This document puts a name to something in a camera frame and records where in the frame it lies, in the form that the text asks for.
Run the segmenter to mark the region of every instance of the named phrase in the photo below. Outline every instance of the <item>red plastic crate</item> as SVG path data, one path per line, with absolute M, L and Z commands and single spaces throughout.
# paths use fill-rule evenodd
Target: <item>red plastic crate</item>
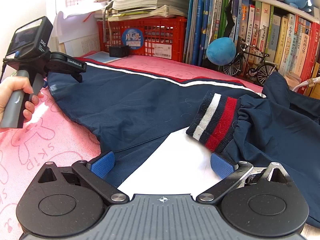
M 98 21 L 99 41 L 101 51 L 109 52 L 110 35 L 108 23 L 107 42 L 103 42 L 103 24 Z M 126 29 L 136 28 L 142 31 L 144 35 L 144 44 L 139 49 L 130 49 L 130 54 L 154 56 L 154 44 L 170 44 L 171 60 L 182 62 L 184 38 L 187 19 L 185 17 L 176 17 L 168 19 L 145 18 L 137 20 L 127 20 L 119 22 L 110 22 L 114 45 L 121 45 L 121 37 Z

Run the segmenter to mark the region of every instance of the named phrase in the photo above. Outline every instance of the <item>striped cuff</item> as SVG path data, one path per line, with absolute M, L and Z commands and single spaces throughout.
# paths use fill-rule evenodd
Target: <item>striped cuff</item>
M 233 139 L 239 108 L 239 100 L 207 92 L 186 133 L 212 152 L 221 153 Z

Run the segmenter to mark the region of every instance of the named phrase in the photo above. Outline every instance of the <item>human hand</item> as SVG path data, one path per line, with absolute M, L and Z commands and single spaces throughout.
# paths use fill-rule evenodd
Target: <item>human hand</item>
M 5 106 L 7 105 L 12 92 L 19 89 L 23 89 L 23 91 L 28 94 L 33 93 L 33 89 L 27 77 L 7 77 L 0 83 L 0 123 L 3 118 Z M 24 122 L 29 122 L 31 120 L 32 114 L 35 112 L 35 106 L 39 104 L 39 98 L 43 97 L 44 95 L 39 92 L 37 96 L 32 96 L 31 102 L 26 101 L 26 109 L 23 110 L 23 116 L 25 117 Z M 0 132 L 8 129 L 9 128 L 0 128 Z

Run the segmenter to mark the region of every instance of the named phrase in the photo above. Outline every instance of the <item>pink mat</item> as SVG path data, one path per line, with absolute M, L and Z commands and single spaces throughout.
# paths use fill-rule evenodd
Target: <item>pink mat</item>
M 237 80 L 216 71 L 146 56 L 129 56 L 111 65 L 146 70 L 153 73 L 191 79 L 198 76 Z M 246 87 L 261 92 L 262 88 L 246 81 Z M 0 134 L 0 240 L 19 239 L 21 226 L 15 209 L 25 189 L 47 161 L 58 166 L 90 160 L 100 153 L 99 142 L 81 125 L 71 122 L 52 99 L 48 89 L 37 106 L 32 120 L 23 129 Z

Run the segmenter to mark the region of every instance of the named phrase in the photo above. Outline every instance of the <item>red book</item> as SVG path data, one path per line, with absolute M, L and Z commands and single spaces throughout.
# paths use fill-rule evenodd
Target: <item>red book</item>
M 301 82 L 306 81 L 311 77 L 312 68 L 315 61 L 317 47 L 319 43 L 319 32 L 320 32 L 319 23 L 313 22 L 310 28 L 310 39 L 309 39 L 306 60 L 304 61 L 302 73 L 300 75 Z M 306 87 L 299 88 L 298 93 L 304 94 L 306 89 L 307 89 Z

